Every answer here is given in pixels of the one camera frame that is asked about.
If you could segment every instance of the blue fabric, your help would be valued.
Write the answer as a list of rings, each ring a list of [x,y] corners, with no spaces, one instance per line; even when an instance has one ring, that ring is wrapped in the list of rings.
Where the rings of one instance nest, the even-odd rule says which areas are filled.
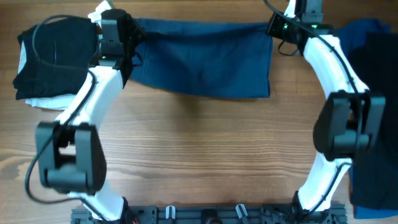
[[[381,24],[377,19],[361,19],[348,24],[337,31],[340,38],[341,48],[348,57],[348,54],[366,43],[368,32],[390,33],[391,26]],[[354,172],[350,170],[351,183],[354,185]],[[374,210],[354,205],[354,217],[357,219],[388,218],[398,215],[397,210]]]
[[[148,33],[130,78],[156,88],[222,98],[267,98],[272,38],[266,23],[137,19]],[[133,64],[139,64],[133,57]]]

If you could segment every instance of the dark blue fabric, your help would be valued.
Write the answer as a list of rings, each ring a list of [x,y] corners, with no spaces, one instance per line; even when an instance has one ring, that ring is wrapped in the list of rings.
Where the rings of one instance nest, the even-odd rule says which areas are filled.
[[[352,50],[365,45],[367,33],[390,33],[390,29],[390,25],[384,25],[377,19],[361,19],[338,30],[338,37],[341,48],[348,57]],[[352,185],[354,185],[353,169],[350,170],[350,174]],[[354,217],[357,219],[388,218],[396,215],[398,215],[397,210],[375,210],[354,205]]]
[[[136,48],[136,81],[189,95],[269,97],[273,44],[266,23],[137,22],[148,37]]]

